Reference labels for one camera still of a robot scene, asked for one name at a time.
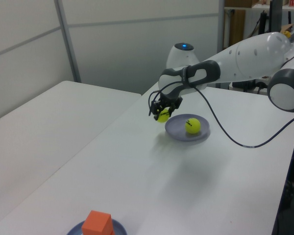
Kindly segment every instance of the orange cube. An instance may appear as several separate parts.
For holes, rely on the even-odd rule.
[[[91,211],[82,225],[83,235],[114,235],[111,215]]]

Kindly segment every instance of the plate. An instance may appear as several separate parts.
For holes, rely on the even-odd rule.
[[[72,228],[67,235],[83,235],[82,225],[85,221],[80,222],[74,228]],[[115,219],[112,219],[113,230],[115,235],[127,235],[127,232],[123,225]]]
[[[185,130],[185,123],[190,118],[196,118],[200,122],[200,131],[197,134],[189,134]],[[195,114],[181,114],[171,117],[165,125],[166,132],[178,141],[198,141],[209,137],[209,122]]]

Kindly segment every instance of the white wall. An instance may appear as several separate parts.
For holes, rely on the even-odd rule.
[[[0,117],[73,80],[54,0],[0,1]]]
[[[61,2],[83,83],[143,94],[175,43],[217,52],[219,0]]]

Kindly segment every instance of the yellow tennis ball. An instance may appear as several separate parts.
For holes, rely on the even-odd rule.
[[[164,109],[160,112],[158,117],[158,122],[166,122],[170,117],[170,113],[167,109]]]
[[[190,118],[185,123],[185,130],[190,134],[197,134],[200,131],[200,122],[196,118]]]

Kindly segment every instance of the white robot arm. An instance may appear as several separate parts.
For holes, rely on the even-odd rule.
[[[160,99],[150,111],[177,109],[183,94],[205,89],[209,83],[248,81],[274,74],[268,97],[279,109],[294,112],[294,45],[281,33],[266,33],[243,40],[199,63],[190,44],[172,47],[167,68],[159,78]]]

